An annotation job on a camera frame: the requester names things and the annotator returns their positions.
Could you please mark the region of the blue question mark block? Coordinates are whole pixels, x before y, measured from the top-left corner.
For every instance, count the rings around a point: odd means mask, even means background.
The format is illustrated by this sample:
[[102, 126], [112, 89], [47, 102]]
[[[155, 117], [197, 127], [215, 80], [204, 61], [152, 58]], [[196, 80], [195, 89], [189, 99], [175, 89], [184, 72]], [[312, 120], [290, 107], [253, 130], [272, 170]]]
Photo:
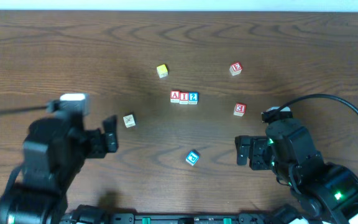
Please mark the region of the blue question mark block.
[[197, 105], [198, 104], [198, 92], [189, 92], [188, 96], [189, 96], [189, 99], [188, 99], [189, 105]]

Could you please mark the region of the red letter A block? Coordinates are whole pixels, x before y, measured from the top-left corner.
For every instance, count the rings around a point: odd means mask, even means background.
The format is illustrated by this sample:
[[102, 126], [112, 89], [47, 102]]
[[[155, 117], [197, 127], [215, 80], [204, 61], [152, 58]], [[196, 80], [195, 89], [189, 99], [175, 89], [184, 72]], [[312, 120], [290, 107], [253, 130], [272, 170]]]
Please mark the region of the red letter A block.
[[170, 92], [170, 102], [171, 103], [179, 103], [180, 102], [180, 91], [172, 90]]

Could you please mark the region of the red letter I block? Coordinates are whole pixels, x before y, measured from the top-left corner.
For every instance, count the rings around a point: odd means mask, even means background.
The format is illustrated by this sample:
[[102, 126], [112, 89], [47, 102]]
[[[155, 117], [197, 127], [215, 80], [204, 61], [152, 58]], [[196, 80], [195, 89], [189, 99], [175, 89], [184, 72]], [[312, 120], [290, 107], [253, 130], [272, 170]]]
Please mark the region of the red letter I block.
[[187, 105], [189, 103], [189, 93], [188, 92], [180, 92], [180, 104]]

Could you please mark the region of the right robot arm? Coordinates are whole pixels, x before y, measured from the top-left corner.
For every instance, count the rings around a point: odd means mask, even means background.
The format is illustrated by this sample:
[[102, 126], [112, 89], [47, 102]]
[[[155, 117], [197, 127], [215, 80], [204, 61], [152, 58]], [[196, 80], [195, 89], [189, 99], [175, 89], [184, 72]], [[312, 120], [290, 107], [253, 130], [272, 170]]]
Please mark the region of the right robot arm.
[[324, 162], [299, 120], [270, 123], [263, 136], [235, 138], [237, 164], [271, 170], [312, 218], [358, 223], [358, 177], [347, 167]]

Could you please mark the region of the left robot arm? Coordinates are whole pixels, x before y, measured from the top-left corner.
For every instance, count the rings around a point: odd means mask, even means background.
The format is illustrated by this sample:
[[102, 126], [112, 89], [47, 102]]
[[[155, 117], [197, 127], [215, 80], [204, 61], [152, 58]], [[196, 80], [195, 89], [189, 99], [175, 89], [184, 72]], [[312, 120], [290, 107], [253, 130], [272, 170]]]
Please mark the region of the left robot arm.
[[86, 130], [83, 114], [58, 110], [34, 121], [23, 142], [24, 161], [10, 174], [0, 197], [0, 224], [59, 223], [67, 191], [86, 159], [118, 149], [117, 116], [101, 129]]

